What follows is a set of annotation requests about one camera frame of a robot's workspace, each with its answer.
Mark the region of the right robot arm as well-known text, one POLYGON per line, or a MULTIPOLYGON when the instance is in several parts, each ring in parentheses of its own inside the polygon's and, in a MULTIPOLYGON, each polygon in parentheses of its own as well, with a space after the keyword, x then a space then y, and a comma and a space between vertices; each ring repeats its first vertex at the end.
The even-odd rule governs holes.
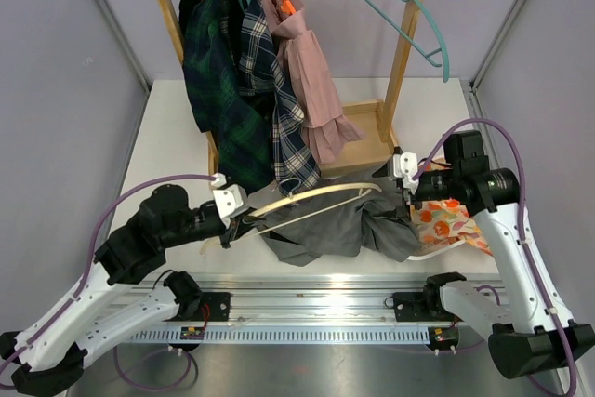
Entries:
POLYGON ((457 318, 488 344, 499 373, 508 379, 566 368, 594 346, 594 330, 580 324, 557 293, 522 202, 517 175, 493 169, 476 130, 442 139, 444 170, 422 170, 417 156, 397 149, 375 177, 395 182, 409 205, 455 199, 466 207, 486 240, 505 287, 508 306, 480 294, 458 272, 427 279, 423 311, 433 319, 457 318))

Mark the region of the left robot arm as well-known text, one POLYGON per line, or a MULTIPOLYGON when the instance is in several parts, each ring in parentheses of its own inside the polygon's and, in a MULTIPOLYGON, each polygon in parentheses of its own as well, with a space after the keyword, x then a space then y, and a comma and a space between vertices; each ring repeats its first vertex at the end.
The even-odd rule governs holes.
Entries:
POLYGON ((204 293, 185 271, 169 273, 143 298, 108 317, 101 313, 165 264, 168 248, 218 237, 232 241, 249 209, 242 187, 213 191, 198 208, 179 185, 166 184, 95 252, 87 275, 40 320, 1 336, 1 357, 17 367, 11 387, 28 396, 69 389, 105 353, 159 322, 209 318, 204 293))

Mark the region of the grey skirt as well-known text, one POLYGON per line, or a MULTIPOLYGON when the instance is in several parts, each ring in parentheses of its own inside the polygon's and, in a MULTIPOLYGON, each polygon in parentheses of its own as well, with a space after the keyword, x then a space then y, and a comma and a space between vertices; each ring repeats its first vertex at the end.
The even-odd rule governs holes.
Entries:
MULTIPOLYGON (((421 249, 418 230, 412 220, 395 217, 397 195, 386 180, 375 179, 371 170, 323 180, 321 184, 351 182, 375 183, 382 192, 370 192, 354 202, 262 234, 264 242, 280 261, 303 267, 325 256, 355 258, 364 247, 403 262, 421 249)), ((284 206, 265 216, 258 229, 269 230, 357 194, 357 191, 335 192, 284 206)))

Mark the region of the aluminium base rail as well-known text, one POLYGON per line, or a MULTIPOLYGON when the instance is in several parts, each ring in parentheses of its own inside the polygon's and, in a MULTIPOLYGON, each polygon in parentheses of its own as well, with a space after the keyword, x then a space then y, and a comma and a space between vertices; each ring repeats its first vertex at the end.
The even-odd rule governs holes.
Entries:
POLYGON ((435 327, 447 327, 413 310, 424 273, 251 276, 197 273, 198 285, 227 293, 223 320, 152 323, 131 343, 181 344, 402 344, 427 345, 435 327))

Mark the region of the cream wooden hanger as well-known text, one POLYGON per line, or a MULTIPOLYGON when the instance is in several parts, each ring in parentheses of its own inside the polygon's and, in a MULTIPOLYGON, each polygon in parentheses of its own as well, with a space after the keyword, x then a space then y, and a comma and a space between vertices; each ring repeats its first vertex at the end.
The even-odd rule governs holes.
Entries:
POLYGON ((348 203, 354 202, 354 201, 358 200, 359 198, 363 198, 366 195, 368 195, 370 192, 382 192, 382 189, 375 183, 371 183, 371 182, 351 182, 351 183, 342 183, 342 184, 332 185, 332 186, 325 186, 325 187, 309 190, 306 192, 289 195, 283 199, 277 200, 277 201, 272 202, 268 205, 265 205, 261 208, 258 208, 254 211, 251 211, 247 215, 250 218, 261 218, 261 217, 263 217, 267 214, 270 214, 271 212, 276 211, 277 209, 280 209, 284 206, 297 204, 299 202, 303 202, 304 200, 311 199, 313 197, 323 196, 323 195, 327 195, 327 194, 331 194, 331 193, 335 193, 335 192, 343 192, 343 191, 357 191, 358 194, 349 200, 346 200, 344 202, 337 203, 337 204, 331 205, 327 208, 312 212, 309 215, 303 216, 302 218, 296 218, 294 220, 287 221, 287 222, 285 222, 283 224, 279 224, 269 230, 258 232, 257 234, 255 234, 255 233, 248 234, 248 237, 253 237, 256 235, 264 234, 266 232, 271 232, 275 229, 282 228, 283 226, 297 223, 298 221, 301 221, 303 219, 317 216, 318 214, 322 214, 325 211, 329 211, 331 209, 334 209, 334 208, 346 205, 348 203))

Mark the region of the green navy plaid garment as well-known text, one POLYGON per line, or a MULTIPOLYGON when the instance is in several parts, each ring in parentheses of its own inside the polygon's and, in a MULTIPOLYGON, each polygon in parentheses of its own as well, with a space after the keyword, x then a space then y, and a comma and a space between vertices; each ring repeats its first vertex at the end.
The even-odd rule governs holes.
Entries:
POLYGON ((240 95, 218 0, 180 0, 182 71, 194 121, 218 148, 218 172, 252 193, 273 180, 271 125, 240 95))

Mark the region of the pink pleated skirt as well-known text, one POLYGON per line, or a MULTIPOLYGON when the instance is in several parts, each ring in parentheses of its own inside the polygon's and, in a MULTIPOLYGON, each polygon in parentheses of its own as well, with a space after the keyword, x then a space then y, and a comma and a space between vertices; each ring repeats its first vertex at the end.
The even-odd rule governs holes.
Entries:
POLYGON ((307 25, 303 2, 289 1, 295 9, 293 13, 282 10, 284 0, 261 0, 261 4, 277 58, 305 113, 302 138, 317 163, 330 164, 346 144, 362 140, 364 132, 343 112, 324 53, 307 25))

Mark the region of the navy white plaid garment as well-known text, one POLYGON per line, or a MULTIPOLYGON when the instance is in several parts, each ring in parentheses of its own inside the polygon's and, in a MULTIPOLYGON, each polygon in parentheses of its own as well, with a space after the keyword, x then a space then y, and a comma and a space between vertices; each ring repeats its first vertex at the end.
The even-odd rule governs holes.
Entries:
POLYGON ((301 136, 305 113, 277 59, 262 1, 219 2, 239 93, 265 120, 278 189, 284 195, 309 190, 318 183, 320 169, 301 136))

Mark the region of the wooden clothes rack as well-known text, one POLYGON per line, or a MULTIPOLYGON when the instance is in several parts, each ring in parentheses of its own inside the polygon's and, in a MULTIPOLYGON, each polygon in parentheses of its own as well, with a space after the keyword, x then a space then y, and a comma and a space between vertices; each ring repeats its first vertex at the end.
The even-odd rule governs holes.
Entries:
MULTIPOLYGON (((403 19, 396 24, 372 0, 364 0, 400 37, 396 46, 390 80, 384 99, 351 102, 343 112, 357 125, 363 127, 365 139, 347 144, 337 160, 322 166, 325 177, 349 174, 388 161, 398 142, 392 127, 396 105, 403 84, 410 50, 415 49, 430 65, 443 70, 443 80, 450 77, 449 56, 443 36, 423 0, 405 2, 403 19)), ((183 61, 183 37, 172 0, 157 0, 161 8, 178 60, 183 61)))

